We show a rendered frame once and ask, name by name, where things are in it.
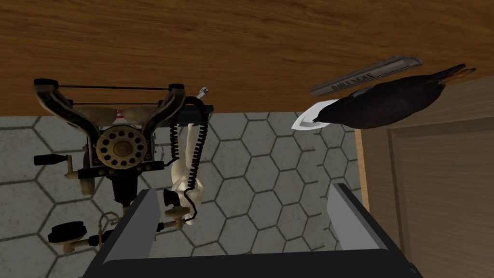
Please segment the antique black brass telephone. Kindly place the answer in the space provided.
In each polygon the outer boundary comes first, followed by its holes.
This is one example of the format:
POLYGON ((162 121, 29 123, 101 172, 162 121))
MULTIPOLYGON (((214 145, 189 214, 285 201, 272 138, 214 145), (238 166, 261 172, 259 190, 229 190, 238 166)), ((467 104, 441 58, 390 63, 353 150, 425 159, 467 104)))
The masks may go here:
MULTIPOLYGON (((183 108, 188 96, 180 83, 166 87, 167 95, 158 103, 131 103, 121 111, 113 103, 75 103, 62 95, 61 88, 53 79, 33 81, 34 95, 45 110, 86 135, 83 167, 74 170, 70 155, 37 155, 33 162, 44 166, 65 161, 68 166, 65 177, 79 180, 83 195, 94 194, 96 178, 109 179, 114 199, 122 205, 123 212, 129 210, 137 197, 138 178, 142 173, 171 167, 172 117, 178 116, 177 134, 182 152, 186 147, 187 125, 193 123, 193 133, 199 134, 197 108, 183 108)), ((168 206, 169 210, 173 208, 172 204, 168 206)), ((157 231, 169 227, 181 229, 184 225, 171 218, 170 222, 159 223, 157 231)))

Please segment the light wooden door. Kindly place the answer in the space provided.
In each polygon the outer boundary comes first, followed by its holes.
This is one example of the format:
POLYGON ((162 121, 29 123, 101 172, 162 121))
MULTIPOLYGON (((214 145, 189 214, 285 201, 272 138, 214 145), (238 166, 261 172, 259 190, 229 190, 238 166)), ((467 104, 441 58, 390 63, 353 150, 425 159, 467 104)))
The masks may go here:
POLYGON ((424 278, 494 278, 494 76, 355 137, 364 206, 424 278))

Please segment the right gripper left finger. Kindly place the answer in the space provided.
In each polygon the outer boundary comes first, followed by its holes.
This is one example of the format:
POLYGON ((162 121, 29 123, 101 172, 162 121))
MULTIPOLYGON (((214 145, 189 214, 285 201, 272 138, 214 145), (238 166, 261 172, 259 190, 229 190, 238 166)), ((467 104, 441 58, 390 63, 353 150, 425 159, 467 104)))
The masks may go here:
POLYGON ((157 193, 142 190, 102 246, 102 264, 147 259, 160 217, 157 193))

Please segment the dark brown elongated object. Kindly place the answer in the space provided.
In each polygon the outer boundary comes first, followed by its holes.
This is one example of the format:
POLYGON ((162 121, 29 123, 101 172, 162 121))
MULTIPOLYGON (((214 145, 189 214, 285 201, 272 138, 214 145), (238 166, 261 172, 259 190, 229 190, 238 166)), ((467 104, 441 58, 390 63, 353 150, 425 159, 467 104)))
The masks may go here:
POLYGON ((429 75, 416 75, 354 91, 322 108, 314 123, 341 124, 354 129, 391 125, 439 99, 446 83, 476 71, 459 64, 429 75))

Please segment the white flat pointed sheet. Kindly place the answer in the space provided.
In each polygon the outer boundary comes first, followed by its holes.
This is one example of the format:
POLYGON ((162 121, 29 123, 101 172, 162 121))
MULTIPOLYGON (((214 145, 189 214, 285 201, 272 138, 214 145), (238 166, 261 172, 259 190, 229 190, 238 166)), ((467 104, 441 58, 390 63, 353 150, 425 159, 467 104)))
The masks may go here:
POLYGON ((338 99, 330 99, 321 102, 315 103, 313 106, 308 108, 301 116, 299 116, 295 122, 293 123, 291 129, 300 130, 300 131, 308 131, 324 128, 330 123, 323 122, 315 122, 315 118, 318 114, 325 108, 326 106, 331 105, 336 102, 338 99))

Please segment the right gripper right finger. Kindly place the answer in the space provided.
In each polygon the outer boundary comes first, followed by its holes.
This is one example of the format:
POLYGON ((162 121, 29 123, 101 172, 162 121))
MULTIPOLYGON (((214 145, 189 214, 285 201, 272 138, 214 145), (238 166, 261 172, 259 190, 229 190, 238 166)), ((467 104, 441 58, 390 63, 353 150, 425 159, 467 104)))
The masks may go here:
POLYGON ((326 209, 343 250, 388 250, 387 234, 345 184, 330 186, 326 209))

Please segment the grey folded newspaper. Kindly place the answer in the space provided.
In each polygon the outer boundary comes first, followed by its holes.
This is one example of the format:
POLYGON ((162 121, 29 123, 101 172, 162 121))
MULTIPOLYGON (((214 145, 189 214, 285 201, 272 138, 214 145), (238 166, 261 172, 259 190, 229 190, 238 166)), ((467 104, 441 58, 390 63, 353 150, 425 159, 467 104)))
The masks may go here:
POLYGON ((423 61, 413 56, 393 56, 368 67, 359 69, 343 77, 310 88, 309 94, 321 97, 346 90, 360 84, 378 80, 399 72, 419 67, 423 61))

